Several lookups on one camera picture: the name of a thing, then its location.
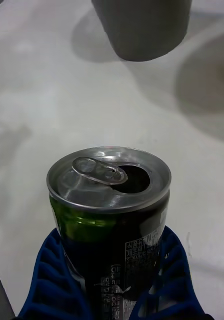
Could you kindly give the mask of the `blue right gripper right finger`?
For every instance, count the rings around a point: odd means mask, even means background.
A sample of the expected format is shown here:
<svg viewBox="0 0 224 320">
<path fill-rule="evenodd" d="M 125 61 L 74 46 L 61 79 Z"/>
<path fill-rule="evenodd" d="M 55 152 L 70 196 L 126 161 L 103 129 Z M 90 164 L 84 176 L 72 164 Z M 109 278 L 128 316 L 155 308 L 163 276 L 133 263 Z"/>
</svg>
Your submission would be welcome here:
<svg viewBox="0 0 224 320">
<path fill-rule="evenodd" d="M 200 320 L 204 317 L 193 289 L 186 252 L 178 236 L 166 226 L 151 287 L 139 297 L 131 318 Z"/>
</svg>

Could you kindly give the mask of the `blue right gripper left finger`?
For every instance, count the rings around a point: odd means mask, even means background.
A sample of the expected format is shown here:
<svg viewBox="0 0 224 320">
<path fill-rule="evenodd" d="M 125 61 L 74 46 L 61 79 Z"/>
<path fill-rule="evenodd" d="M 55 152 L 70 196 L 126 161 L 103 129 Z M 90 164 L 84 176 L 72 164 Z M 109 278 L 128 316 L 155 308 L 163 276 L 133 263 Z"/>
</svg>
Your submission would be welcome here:
<svg viewBox="0 0 224 320">
<path fill-rule="evenodd" d="M 34 266 L 27 299 L 18 315 L 22 320 L 90 320 L 92 313 L 65 262 L 60 236 L 52 230 Z"/>
</svg>

